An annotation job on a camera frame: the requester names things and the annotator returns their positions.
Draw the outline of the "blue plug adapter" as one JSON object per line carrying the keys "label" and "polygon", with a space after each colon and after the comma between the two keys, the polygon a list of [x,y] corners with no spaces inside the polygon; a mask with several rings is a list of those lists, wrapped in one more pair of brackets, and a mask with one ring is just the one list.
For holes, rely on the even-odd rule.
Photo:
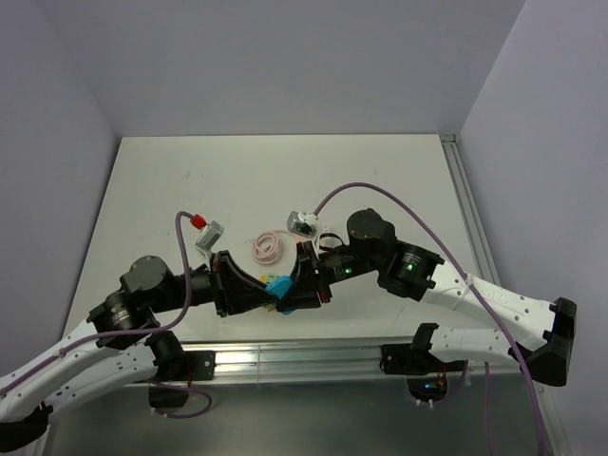
{"label": "blue plug adapter", "polygon": [[[293,284],[294,281],[288,275],[276,276],[272,282],[268,282],[266,284],[265,290],[280,300],[289,292]],[[284,315],[290,315],[294,312],[294,310],[277,311],[276,306],[276,303],[271,303],[266,305],[266,308],[269,310],[269,312],[276,311]]]}

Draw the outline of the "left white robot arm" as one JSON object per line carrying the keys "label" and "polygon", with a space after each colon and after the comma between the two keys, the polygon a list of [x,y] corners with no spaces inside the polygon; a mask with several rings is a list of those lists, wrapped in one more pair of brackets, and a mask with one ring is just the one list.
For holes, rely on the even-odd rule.
{"label": "left white robot arm", "polygon": [[2,377],[2,452],[28,446],[46,433],[52,418],[98,396],[179,377],[185,353],[172,330],[191,307],[213,303],[228,316],[278,300],[234,265],[175,275],[157,256],[139,258],[121,276],[119,290],[71,333]]}

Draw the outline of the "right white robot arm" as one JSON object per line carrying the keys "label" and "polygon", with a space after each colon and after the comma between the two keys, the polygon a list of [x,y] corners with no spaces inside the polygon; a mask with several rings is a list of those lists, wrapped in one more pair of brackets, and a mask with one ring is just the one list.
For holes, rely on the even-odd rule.
{"label": "right white robot arm", "polygon": [[386,374],[458,371],[467,361],[513,365],[541,384],[567,383],[577,320],[576,304],[510,292],[417,245],[401,241],[392,223],[372,209],[347,220],[348,243],[318,250],[296,245],[291,286],[276,306],[282,313],[315,309],[332,298],[331,285],[368,273],[391,295],[463,314],[478,328],[423,323],[406,343],[382,346]]}

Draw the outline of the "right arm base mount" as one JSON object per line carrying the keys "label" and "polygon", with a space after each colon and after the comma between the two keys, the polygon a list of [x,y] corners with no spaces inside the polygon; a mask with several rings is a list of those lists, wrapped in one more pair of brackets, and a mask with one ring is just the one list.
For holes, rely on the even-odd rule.
{"label": "right arm base mount", "polygon": [[454,392],[466,383],[467,361],[444,362],[428,352],[414,351],[411,344],[384,344],[380,351],[379,369],[385,375],[405,376],[408,394],[418,408],[434,409],[447,400],[450,393],[449,373],[460,374]]}

